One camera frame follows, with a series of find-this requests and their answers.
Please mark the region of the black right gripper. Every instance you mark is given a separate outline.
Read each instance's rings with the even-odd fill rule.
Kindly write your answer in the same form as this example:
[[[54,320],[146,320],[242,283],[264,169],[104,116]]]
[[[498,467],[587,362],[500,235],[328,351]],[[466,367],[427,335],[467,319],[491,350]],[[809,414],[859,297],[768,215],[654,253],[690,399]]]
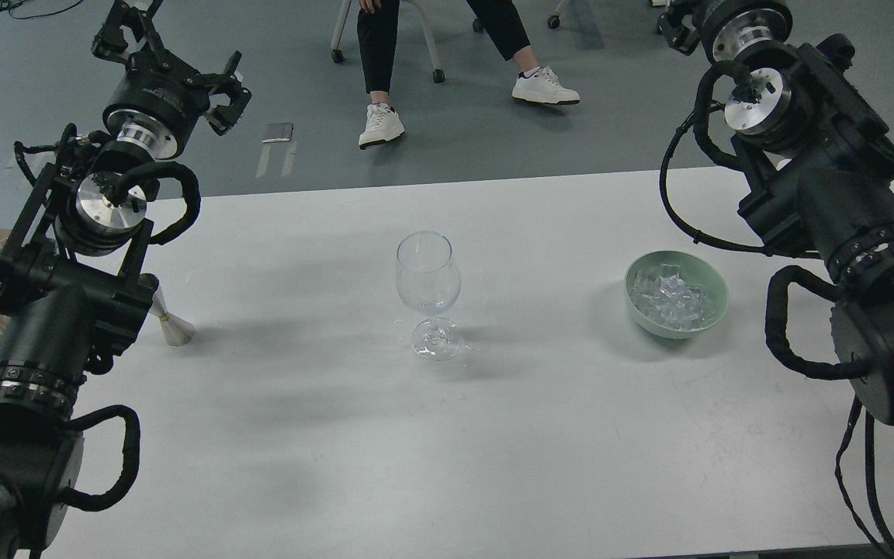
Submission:
[[[685,56],[702,43],[707,60],[715,63],[736,59],[753,43],[784,43],[792,14],[784,1],[664,1],[656,31]]]

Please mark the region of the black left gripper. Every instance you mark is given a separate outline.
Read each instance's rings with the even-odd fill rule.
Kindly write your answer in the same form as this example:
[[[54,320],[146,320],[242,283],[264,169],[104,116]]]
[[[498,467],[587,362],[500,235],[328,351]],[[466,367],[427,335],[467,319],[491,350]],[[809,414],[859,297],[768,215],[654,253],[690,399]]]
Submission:
[[[220,73],[199,74],[174,54],[165,63],[165,48],[153,24],[162,4],[114,1],[92,40],[92,54],[125,68],[103,110],[113,140],[152,159],[174,159],[185,150],[201,116],[223,137],[241,119],[252,93],[238,74],[241,52],[233,52]],[[226,96],[228,103],[214,106],[217,95]]]

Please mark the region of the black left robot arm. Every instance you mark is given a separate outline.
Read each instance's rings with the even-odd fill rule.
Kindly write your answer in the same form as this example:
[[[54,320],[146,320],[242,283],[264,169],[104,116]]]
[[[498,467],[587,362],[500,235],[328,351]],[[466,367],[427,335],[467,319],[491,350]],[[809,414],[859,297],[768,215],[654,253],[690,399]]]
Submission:
[[[202,73],[164,46],[159,1],[116,1],[95,57],[125,74],[102,130],[68,124],[53,144],[15,142],[32,191],[0,251],[0,558],[52,544],[69,509],[103,512],[140,467],[138,414],[111,404],[74,417],[88,375],[103,375],[162,302],[143,273],[201,212],[194,172],[178,163],[196,124],[234,127],[251,100],[234,52]]]

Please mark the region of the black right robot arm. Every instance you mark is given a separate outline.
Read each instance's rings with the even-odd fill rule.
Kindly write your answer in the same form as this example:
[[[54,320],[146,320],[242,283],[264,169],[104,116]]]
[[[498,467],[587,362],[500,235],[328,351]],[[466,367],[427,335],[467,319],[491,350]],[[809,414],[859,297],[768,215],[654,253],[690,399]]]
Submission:
[[[834,34],[788,45],[784,1],[667,1],[657,32],[682,54],[703,47],[709,68],[691,113],[661,160],[668,217],[696,244],[767,257],[820,259],[828,280],[785,266],[768,284],[765,341],[788,370],[854,388],[837,459],[865,426],[865,483],[874,523],[855,517],[883,557],[894,537],[877,496],[874,425],[894,425],[894,143],[884,120],[845,78],[854,45]],[[691,132],[713,164],[750,191],[739,216],[761,240],[710,236],[674,212],[668,166]]]

